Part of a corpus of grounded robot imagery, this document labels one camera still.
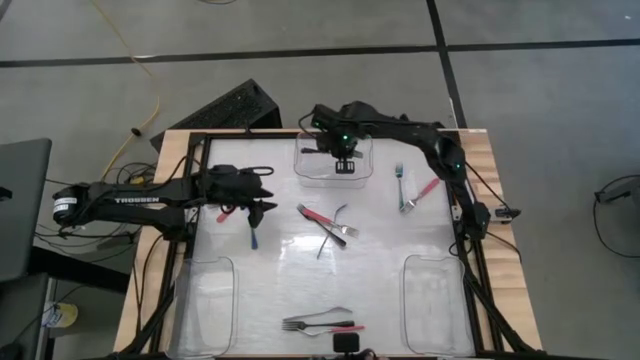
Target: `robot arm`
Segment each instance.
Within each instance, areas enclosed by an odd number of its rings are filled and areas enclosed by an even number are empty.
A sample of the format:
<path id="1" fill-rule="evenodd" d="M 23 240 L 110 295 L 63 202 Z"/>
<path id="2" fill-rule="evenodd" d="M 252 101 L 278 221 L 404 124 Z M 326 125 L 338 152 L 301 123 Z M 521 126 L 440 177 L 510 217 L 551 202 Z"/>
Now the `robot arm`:
<path id="1" fill-rule="evenodd" d="M 254 170 L 269 170 L 256 173 Z M 265 211 L 276 204 L 263 202 L 273 196 L 262 189 L 260 176 L 270 175 L 271 168 L 236 169 L 232 165 L 216 165 L 204 173 L 162 184 L 130 185 L 76 184 L 53 195 L 53 219 L 62 227 L 84 225 L 91 221 L 113 221 L 157 228 L 167 240 L 183 240 L 193 236 L 185 219 L 185 209 L 220 205 L 225 212 L 236 207 L 249 209 L 249 224 L 258 226 Z M 164 204 L 163 208 L 142 205 Z"/>
<path id="2" fill-rule="evenodd" d="M 451 187 L 462 209 L 461 221 L 466 234 L 478 239 L 485 237 L 489 210 L 469 191 L 464 151 L 438 131 L 442 125 L 412 122 L 406 115 L 400 118 L 382 115 L 371 105 L 358 101 L 344 105 L 339 112 L 316 105 L 312 114 L 311 125 L 320 130 L 315 135 L 318 151 L 330 153 L 338 160 L 337 171 L 353 168 L 346 163 L 356 156 L 358 139 L 366 136 L 391 138 L 419 148 L 429 167 Z"/>

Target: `clear plastic container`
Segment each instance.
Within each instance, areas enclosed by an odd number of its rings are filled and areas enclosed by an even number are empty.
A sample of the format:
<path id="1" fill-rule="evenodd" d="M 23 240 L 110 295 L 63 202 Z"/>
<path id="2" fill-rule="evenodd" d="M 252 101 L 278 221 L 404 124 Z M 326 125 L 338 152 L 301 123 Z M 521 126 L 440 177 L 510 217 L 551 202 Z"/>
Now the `clear plastic container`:
<path id="1" fill-rule="evenodd" d="M 407 257 L 401 273 L 402 328 L 416 354 L 472 356 L 473 340 L 457 258 Z"/>
<path id="2" fill-rule="evenodd" d="M 167 356 L 203 359 L 226 353 L 236 338 L 237 291 L 231 259 L 185 261 L 176 279 L 176 313 Z"/>
<path id="3" fill-rule="evenodd" d="M 331 154 L 303 153 L 302 149 L 317 150 L 316 140 L 305 133 L 298 134 L 294 151 L 294 170 L 300 185 L 304 187 L 328 187 L 358 189 L 365 186 L 373 174 L 373 141 L 371 138 L 358 140 L 355 151 L 361 157 L 353 157 L 352 174 L 337 174 L 337 159 Z"/>

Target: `wooden board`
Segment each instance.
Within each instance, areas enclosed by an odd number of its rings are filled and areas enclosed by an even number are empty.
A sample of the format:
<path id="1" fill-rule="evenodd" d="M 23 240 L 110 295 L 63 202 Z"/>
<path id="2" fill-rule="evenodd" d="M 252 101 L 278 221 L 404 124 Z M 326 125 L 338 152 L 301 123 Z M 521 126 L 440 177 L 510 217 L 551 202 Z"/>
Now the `wooden board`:
<path id="1" fill-rule="evenodd" d="M 297 133 L 298 129 L 269 129 L 254 130 L 254 132 L 263 133 Z M 165 133 L 164 143 L 158 166 L 156 171 L 155 182 L 165 181 L 173 172 L 176 165 L 187 153 L 188 140 L 190 130 L 170 130 Z M 242 133 L 243 130 L 225 129 L 225 130 L 208 130 L 210 133 Z M 473 166 L 484 180 L 500 195 L 502 195 L 502 187 L 500 186 L 500 178 L 493 157 L 493 151 L 489 142 L 489 136 L 486 130 L 459 130 L 460 140 L 464 148 L 467 161 Z M 177 175 L 182 174 L 182 168 L 178 169 Z M 489 190 L 478 180 L 478 178 L 469 171 L 469 181 L 473 186 L 476 196 L 487 206 L 498 206 L 500 202 L 493 197 Z M 515 244 L 513 232 L 509 225 L 491 225 L 489 231 Z M 138 281 L 142 280 L 142 267 L 147 258 L 147 254 L 154 240 L 159 233 L 154 228 L 145 227 L 140 236 L 140 241 L 135 258 L 135 267 L 137 270 Z M 529 301 L 529 295 L 524 280 L 522 267 L 518 261 L 518 256 L 512 250 L 501 245 L 499 242 L 492 240 L 490 236 L 483 241 L 485 258 L 487 260 L 487 268 L 494 294 L 494 301 L 505 316 L 511 326 L 520 334 L 524 341 L 534 348 L 541 348 L 540 337 L 533 316 L 533 310 Z M 166 261 L 168 243 L 160 241 L 154 248 L 149 259 L 145 279 L 145 293 L 142 304 L 142 321 L 143 323 L 153 313 L 158 303 L 160 292 L 160 284 Z M 178 255 L 180 259 L 176 261 L 177 273 L 182 255 Z M 125 299 L 120 325 L 114 344 L 114 351 L 118 351 L 126 347 L 134 338 L 136 332 L 136 299 L 133 276 L 129 283 L 129 289 Z M 482 309 L 482 305 L 477 304 L 479 315 L 481 317 L 481 330 L 486 349 L 492 349 L 491 335 L 486 319 L 486 314 Z M 164 331 L 160 349 L 167 348 L 173 321 L 173 307 L 169 309 L 164 321 Z"/>

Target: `red handle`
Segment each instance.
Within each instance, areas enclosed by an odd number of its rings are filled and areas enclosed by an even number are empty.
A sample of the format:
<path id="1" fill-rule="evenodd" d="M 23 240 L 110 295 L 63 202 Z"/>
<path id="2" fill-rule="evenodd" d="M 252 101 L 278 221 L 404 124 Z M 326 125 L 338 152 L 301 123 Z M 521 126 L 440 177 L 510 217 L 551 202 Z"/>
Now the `red handle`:
<path id="1" fill-rule="evenodd" d="M 318 214 L 316 212 L 313 212 L 313 211 L 311 211 L 311 210 L 309 210 L 307 208 L 304 208 L 302 210 L 302 215 L 308 216 L 308 217 L 310 217 L 310 218 L 312 218 L 314 220 L 323 222 L 325 224 L 331 224 L 332 223 L 332 221 L 330 219 L 327 219 L 326 217 L 324 217 L 324 216 L 322 216 L 322 215 L 320 215 L 320 214 Z"/>
<path id="2" fill-rule="evenodd" d="M 218 218 L 216 219 L 216 221 L 217 221 L 218 223 L 222 223 L 222 222 L 224 222 L 225 220 L 227 220 L 227 218 L 229 217 L 229 215 L 231 215 L 231 213 L 233 213 L 233 211 L 232 211 L 232 212 L 230 212 L 230 213 L 228 213 L 228 214 L 222 213 L 222 214 L 218 215 Z"/>
<path id="3" fill-rule="evenodd" d="M 358 325 L 358 326 L 348 326 L 348 327 L 344 327 L 344 328 L 333 328 L 331 330 L 329 330 L 329 332 L 350 332 L 350 331 L 358 331 L 358 330 L 364 330 L 364 325 Z"/>
<path id="4" fill-rule="evenodd" d="M 431 180 L 431 182 L 427 186 L 425 186 L 425 188 L 422 189 L 422 191 L 420 191 L 420 194 L 418 194 L 418 199 L 422 199 L 425 195 L 430 193 L 431 190 L 433 190 L 433 188 L 438 186 L 439 183 L 440 183 L 440 179 L 438 178 Z"/>

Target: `concrete floor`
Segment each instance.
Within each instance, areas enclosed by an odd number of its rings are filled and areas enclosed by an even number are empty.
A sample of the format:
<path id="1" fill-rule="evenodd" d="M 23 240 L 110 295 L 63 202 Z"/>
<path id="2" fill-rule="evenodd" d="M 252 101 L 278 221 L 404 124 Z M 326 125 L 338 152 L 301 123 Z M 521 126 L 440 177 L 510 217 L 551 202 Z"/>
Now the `concrete floor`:
<path id="1" fill-rule="evenodd" d="M 433 45 L 422 0 L 195 0 L 101 3 L 140 55 L 318 47 Z M 437 1 L 449 44 L 637 38 L 635 1 Z M 0 21 L 0 61 L 125 56 L 87 1 L 13 0 Z M 488 128 L 545 349 L 554 354 L 637 359 L 640 261 L 607 252 L 591 220 L 593 192 L 638 173 L 638 47 L 451 53 L 469 127 Z M 153 135 L 228 89 L 254 78 L 280 105 L 285 126 L 315 103 L 359 99 L 392 114 L 455 126 L 436 53 L 153 64 L 162 112 Z M 0 69 L 0 143 L 49 137 L 48 176 L 97 179 L 112 153 L 154 106 L 135 65 Z M 145 140 L 123 159 L 153 162 Z M 48 185 L 40 221 L 52 225 Z M 603 208 L 612 246 L 640 253 L 637 209 Z M 92 230 L 106 228 L 93 225 Z M 108 255 L 85 254 L 87 258 Z M 131 254 L 110 267 L 128 271 Z M 64 293 L 61 284 L 59 293 Z M 56 359 L 108 353 L 122 296 L 92 289 L 59 338 Z"/>

